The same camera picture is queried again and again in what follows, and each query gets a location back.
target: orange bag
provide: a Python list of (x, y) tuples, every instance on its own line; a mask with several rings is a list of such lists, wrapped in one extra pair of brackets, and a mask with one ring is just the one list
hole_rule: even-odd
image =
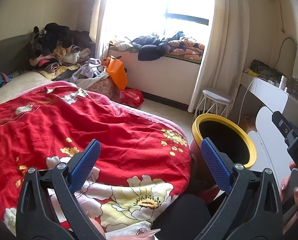
[(121, 58), (121, 56), (117, 58), (113, 56), (107, 57), (103, 60), (102, 65), (107, 67), (106, 71), (117, 87), (120, 90), (124, 90), (127, 86), (128, 80), (123, 63), (119, 60), (119, 58)]

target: red blanket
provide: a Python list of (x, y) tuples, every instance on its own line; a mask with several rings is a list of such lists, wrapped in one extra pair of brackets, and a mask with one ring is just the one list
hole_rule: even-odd
[[(152, 222), (187, 187), (190, 154), (179, 131), (105, 96), (43, 87), (0, 105), (0, 218), (11, 231), (28, 168), (68, 162), (94, 138), (101, 144), (100, 158), (75, 195), (105, 231)], [(49, 193), (66, 225), (53, 190)]]

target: wall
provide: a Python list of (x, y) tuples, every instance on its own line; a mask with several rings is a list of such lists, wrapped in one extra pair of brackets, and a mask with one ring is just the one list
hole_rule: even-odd
[(138, 61), (138, 53), (109, 50), (122, 56), (127, 69), (128, 87), (188, 105), (200, 65), (175, 58)]
[(275, 3), (273, 0), (249, 0), (249, 42), (244, 68), (254, 59), (270, 64), (274, 43)]
[[(277, 12), (277, 22), (279, 28), (276, 29), (275, 33), (275, 43), (273, 46), (273, 51), (271, 55), (271, 64), (274, 64), (278, 58), (279, 50), (281, 47), (281, 43), (286, 36), (294, 37), (298, 42), (298, 0), (281, 0), (282, 7), (282, 19), (284, 22), (284, 30), (285, 33), (281, 32), (281, 16), (280, 16), (280, 5), (279, 0), (274, 0), (275, 8)], [(292, 62), (288, 65), (285, 63), (286, 59), (279, 60), (277, 65), (277, 69), (282, 71), (285, 74), (292, 74), (293, 65)]]
[(89, 30), (94, 0), (0, 0), (0, 40), (56, 22)]

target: hand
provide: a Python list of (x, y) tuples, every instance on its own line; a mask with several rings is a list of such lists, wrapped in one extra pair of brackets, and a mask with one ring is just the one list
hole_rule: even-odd
[[(94, 224), (94, 226), (98, 229), (98, 231), (104, 237), (106, 237), (105, 232), (102, 229), (102, 226), (96, 220), (94, 220), (93, 218), (89, 218), (89, 219)], [(114, 237), (114, 238), (111, 238), (111, 240), (154, 240), (154, 235), (156, 233), (158, 233), (159, 231), (160, 231), (160, 229), (154, 229), (154, 230), (149, 230), (149, 231), (140, 233), (139, 235)]]
[(159, 231), (160, 229), (154, 229), (139, 235), (115, 237), (115, 238), (111, 238), (111, 240), (154, 240), (154, 235)]
[[(296, 167), (297, 166), (294, 162), (291, 162), (289, 164), (290, 170), (292, 170), (293, 168), (296, 168)], [(281, 182), (281, 186), (280, 186), (280, 190), (279, 190), (281, 201), (284, 198), (285, 190), (288, 187), (289, 179), (290, 179), (290, 176), (286, 177)], [(295, 189), (294, 189), (294, 199), (295, 199), (296, 205), (298, 206), (298, 187), (295, 187)], [(285, 233), (293, 225), (293, 223), (296, 221), (297, 218), (298, 218), (298, 210), (297, 210), (296, 214), (291, 218), (291, 220), (283, 227), (283, 233)]]

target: black pants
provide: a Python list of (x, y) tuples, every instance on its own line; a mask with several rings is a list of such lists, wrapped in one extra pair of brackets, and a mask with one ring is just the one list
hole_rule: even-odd
[(159, 240), (194, 240), (210, 219), (201, 198), (182, 194), (153, 222), (152, 229), (161, 229), (156, 234)]

